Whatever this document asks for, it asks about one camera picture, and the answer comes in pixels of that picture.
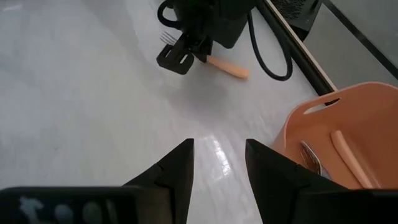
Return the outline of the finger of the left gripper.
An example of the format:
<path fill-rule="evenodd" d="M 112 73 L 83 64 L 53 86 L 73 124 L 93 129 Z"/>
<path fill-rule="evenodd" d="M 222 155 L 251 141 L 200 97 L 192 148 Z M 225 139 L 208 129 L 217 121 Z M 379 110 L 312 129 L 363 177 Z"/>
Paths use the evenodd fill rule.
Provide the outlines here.
<path fill-rule="evenodd" d="M 213 40 L 205 37 L 201 42 L 195 43 L 192 47 L 192 54 L 201 62 L 207 62 L 207 56 L 211 55 Z"/>
<path fill-rule="evenodd" d="M 176 39 L 169 33 L 162 33 L 160 40 L 165 43 L 165 47 L 156 58 L 159 66 L 180 75 L 185 75 L 194 62 L 188 36 L 182 34 Z"/>

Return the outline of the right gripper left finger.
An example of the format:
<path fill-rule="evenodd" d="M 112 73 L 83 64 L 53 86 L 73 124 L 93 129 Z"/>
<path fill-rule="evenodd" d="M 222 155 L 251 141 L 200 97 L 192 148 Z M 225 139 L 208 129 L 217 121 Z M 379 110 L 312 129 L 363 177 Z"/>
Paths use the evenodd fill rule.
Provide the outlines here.
<path fill-rule="evenodd" d="M 188 138 L 125 183 L 133 189 L 137 224 L 186 224 L 194 175 L 194 139 Z"/>

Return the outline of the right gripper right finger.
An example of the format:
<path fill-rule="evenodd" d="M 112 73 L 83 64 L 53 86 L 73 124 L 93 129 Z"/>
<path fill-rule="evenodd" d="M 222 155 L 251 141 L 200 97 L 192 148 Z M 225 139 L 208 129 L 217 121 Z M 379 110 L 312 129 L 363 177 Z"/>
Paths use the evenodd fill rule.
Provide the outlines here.
<path fill-rule="evenodd" d="M 246 140 L 245 160 L 263 224 L 291 224 L 300 194 L 345 189 L 255 139 Z"/>

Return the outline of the orange-handled fork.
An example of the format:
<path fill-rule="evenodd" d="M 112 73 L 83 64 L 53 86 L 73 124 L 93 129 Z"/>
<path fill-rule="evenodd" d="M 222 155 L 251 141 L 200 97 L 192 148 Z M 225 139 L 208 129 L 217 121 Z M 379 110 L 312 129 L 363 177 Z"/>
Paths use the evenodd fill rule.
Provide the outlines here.
<path fill-rule="evenodd" d="M 300 145 L 302 147 L 300 154 L 307 169 L 326 179 L 331 180 L 328 171 L 322 166 L 313 149 L 305 141 L 300 141 Z"/>
<path fill-rule="evenodd" d="M 177 42 L 177 39 L 173 37 L 168 32 L 163 32 L 160 35 L 160 40 L 166 44 L 174 45 Z M 249 71 L 243 67 L 233 65 L 232 63 L 225 62 L 219 58 L 216 58 L 212 55 L 207 55 L 205 59 L 206 63 L 213 65 L 214 67 L 240 79 L 248 79 Z"/>
<path fill-rule="evenodd" d="M 361 167 L 361 164 L 359 163 L 353 151 L 350 149 L 347 141 L 345 140 L 343 133 L 340 130 L 337 130 L 332 132 L 330 136 L 336 151 L 338 152 L 344 163 L 348 166 L 349 170 L 356 177 L 361 186 L 365 189 L 375 188 L 376 185 L 372 182 L 372 180 L 367 176 L 365 170 Z"/>

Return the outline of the orange plastic bin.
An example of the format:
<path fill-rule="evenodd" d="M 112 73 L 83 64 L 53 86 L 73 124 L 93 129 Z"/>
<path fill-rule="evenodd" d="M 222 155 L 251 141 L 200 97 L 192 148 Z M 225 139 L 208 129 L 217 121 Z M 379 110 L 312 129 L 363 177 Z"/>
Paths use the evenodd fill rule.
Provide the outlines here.
<path fill-rule="evenodd" d="M 330 134 L 340 130 L 373 189 L 398 189 L 398 88 L 366 82 L 319 96 L 294 108 L 272 148 L 304 166 L 300 141 L 318 156 L 331 180 L 365 189 L 336 151 Z"/>

